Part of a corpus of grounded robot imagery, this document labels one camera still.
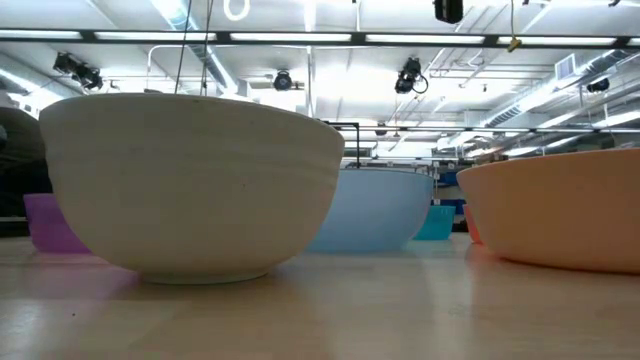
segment white bowl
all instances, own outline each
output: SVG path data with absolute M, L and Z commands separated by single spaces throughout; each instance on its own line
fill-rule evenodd
M 40 119 L 71 228 L 94 254 L 161 283 L 246 280 L 303 250 L 344 146 L 320 121 L 196 96 L 79 97 Z

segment light blue bowl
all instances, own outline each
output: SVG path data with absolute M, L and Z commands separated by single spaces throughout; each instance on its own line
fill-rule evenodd
M 432 189 L 433 179 L 423 174 L 340 170 L 329 215 L 307 250 L 400 250 L 424 223 Z
M 455 206 L 433 205 L 415 240 L 448 240 L 453 229 Z

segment hanging wire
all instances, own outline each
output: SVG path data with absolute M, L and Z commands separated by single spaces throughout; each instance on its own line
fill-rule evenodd
M 191 5 L 193 0 L 189 0 L 189 9 L 187 9 L 187 21 L 184 24 L 184 37 L 182 39 L 182 50 L 180 50 L 180 63 L 178 64 L 178 76 L 176 77 L 176 87 L 173 90 L 174 94 L 178 93 L 178 86 L 180 84 L 180 75 L 182 73 L 182 60 L 184 60 L 184 47 L 187 42 L 187 34 L 189 33 L 189 20 L 191 19 Z
M 209 53 L 209 26 L 211 24 L 211 14 L 213 13 L 213 3 L 215 2 L 215 0 L 207 0 L 207 6 L 209 7 L 208 12 L 207 12 L 207 29 L 206 29 L 206 34 L 204 37 L 204 52 L 206 54 Z M 201 75 L 201 83 L 200 83 L 200 96 L 202 96 L 202 90 L 204 90 L 204 96 L 208 96 L 208 85 L 207 85 L 207 75 L 206 75 L 206 70 L 207 70 L 207 61 L 210 61 L 210 59 L 207 57 L 204 59 L 204 61 L 202 62 L 202 75 Z
M 512 39 L 516 38 L 515 11 L 516 11 L 516 5 L 514 4 L 514 1 L 511 0 L 511 38 Z

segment air duct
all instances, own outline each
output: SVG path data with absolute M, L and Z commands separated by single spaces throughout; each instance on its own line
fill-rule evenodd
M 587 85 L 603 76 L 607 70 L 632 59 L 640 54 L 638 50 L 610 50 L 606 53 L 588 58 L 576 64 L 575 70 L 568 76 L 558 78 L 556 74 L 540 81 L 534 87 L 527 89 L 516 96 L 515 100 L 505 106 L 501 106 L 488 113 L 480 123 L 485 127 L 496 127 L 509 121 L 537 106 L 543 105 L 560 95 L 561 92 Z M 469 135 L 460 134 L 448 141 L 449 147 L 464 143 Z
M 184 31 L 186 24 L 189 25 L 187 28 L 188 31 L 198 31 L 201 29 L 193 17 L 187 15 L 188 11 L 183 0 L 151 0 L 151 3 L 158 9 L 173 30 Z M 215 52 L 209 46 L 205 46 L 204 44 L 186 46 L 203 62 L 209 74 L 215 79 L 220 92 L 249 96 L 248 86 L 238 86 L 238 83 L 244 80 L 237 80 L 230 71 L 225 69 Z M 239 89 L 244 89 L 245 91 L 242 92 L 246 93 L 240 94 L 238 92 Z

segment spotlight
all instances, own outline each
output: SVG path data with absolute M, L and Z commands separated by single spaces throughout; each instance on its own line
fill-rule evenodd
M 74 58 L 71 54 L 58 53 L 53 69 L 61 74 L 69 75 L 82 85 L 83 88 L 92 90 L 102 89 L 103 82 L 100 69 L 89 67 L 86 63 Z
M 436 19 L 449 24 L 457 24 L 464 17 L 462 0 L 435 0 Z
M 610 85 L 609 79 L 604 78 L 602 80 L 599 80 L 587 85 L 587 91 L 590 93 L 602 92 L 602 91 L 608 90 L 609 85 Z
M 415 85 L 420 79 L 424 80 L 426 87 L 423 91 L 417 91 Z M 409 58 L 404 64 L 402 71 L 398 74 L 398 80 L 396 81 L 396 93 L 407 94 L 411 91 L 415 91 L 418 94 L 424 94 L 429 89 L 429 82 L 422 75 L 422 66 L 420 65 L 420 59 Z
M 287 91 L 291 89 L 291 86 L 293 86 L 293 81 L 291 80 L 291 76 L 289 76 L 289 72 L 286 70 L 278 71 L 278 75 L 273 81 L 273 87 L 277 91 Z

